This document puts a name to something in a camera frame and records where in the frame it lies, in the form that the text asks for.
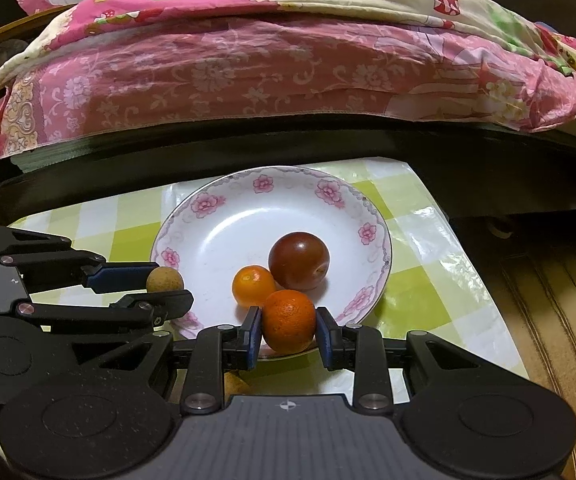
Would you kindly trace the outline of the large orange tangerine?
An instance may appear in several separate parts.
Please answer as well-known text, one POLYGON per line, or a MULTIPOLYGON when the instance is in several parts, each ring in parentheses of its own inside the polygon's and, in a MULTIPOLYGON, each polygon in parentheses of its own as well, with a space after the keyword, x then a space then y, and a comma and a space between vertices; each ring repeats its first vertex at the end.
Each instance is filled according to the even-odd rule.
POLYGON ((277 290, 264 301, 262 332, 274 352, 294 354, 304 351, 313 340, 315 328, 315 307, 303 292, 277 290))

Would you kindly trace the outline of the small orange tangerine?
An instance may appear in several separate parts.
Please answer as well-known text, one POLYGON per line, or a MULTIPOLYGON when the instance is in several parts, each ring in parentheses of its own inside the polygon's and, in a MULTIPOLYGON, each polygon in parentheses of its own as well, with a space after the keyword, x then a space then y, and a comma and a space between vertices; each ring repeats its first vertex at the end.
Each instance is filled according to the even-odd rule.
POLYGON ((277 290, 276 282, 263 266, 241 268, 231 283, 231 293, 240 307, 262 307, 265 300, 277 290))

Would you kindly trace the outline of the dark red large tomato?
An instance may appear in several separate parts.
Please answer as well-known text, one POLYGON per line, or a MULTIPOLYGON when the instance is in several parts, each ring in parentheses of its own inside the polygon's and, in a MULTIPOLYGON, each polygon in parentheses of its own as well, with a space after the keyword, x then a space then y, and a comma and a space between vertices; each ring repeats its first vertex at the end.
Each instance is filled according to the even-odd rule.
POLYGON ((308 232, 288 233, 273 245, 268 267, 286 289, 311 290, 324 281, 330 264, 327 246, 308 232))

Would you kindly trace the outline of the green checkered plastic tablecloth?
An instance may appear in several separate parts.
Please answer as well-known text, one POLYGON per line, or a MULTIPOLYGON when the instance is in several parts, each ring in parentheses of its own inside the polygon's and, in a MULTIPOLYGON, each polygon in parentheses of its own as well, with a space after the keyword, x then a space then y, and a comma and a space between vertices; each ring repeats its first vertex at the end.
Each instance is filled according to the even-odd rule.
MULTIPOLYGON (((352 184, 389 229, 393 259, 376 306, 358 324, 402 339, 426 330, 516 374, 524 366, 512 336, 448 220, 405 162, 386 158, 305 166, 352 184)), ((190 194, 221 177, 175 183, 30 214, 19 229, 62 235, 111 262, 152 260, 162 223, 190 194)))

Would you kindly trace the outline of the white floral porcelain plate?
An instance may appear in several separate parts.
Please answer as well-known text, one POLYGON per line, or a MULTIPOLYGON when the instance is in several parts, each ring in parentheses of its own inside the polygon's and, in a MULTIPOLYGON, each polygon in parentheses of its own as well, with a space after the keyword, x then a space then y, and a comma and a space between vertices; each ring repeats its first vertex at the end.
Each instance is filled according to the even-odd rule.
POLYGON ((359 323, 382 296, 393 249, 383 215, 358 188, 324 171, 268 166, 218 178, 186 197, 162 223, 151 249, 193 296, 188 313, 173 321, 181 337, 195 338, 218 324, 239 324, 245 309, 231 293, 244 266, 267 266, 280 237, 308 232, 328 248, 330 266, 311 291, 340 325, 359 323))

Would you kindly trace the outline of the pink floral bed quilt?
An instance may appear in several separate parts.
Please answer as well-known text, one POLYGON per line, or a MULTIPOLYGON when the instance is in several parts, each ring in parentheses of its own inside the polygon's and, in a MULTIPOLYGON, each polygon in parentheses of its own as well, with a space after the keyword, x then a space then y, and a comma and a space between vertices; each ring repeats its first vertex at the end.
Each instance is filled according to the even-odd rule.
POLYGON ((0 66, 0 159, 337 113, 576 136, 576 38, 491 0, 82 0, 0 66))

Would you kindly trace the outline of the black bed frame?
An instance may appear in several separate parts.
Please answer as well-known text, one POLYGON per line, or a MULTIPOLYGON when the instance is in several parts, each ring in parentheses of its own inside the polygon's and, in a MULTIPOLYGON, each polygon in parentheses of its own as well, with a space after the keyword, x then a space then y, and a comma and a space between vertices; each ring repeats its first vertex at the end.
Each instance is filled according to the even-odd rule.
POLYGON ((307 115, 105 133, 0 159, 0 224, 245 168, 364 157, 406 162, 452 218, 576 209, 576 122, 521 133, 468 122, 307 115))

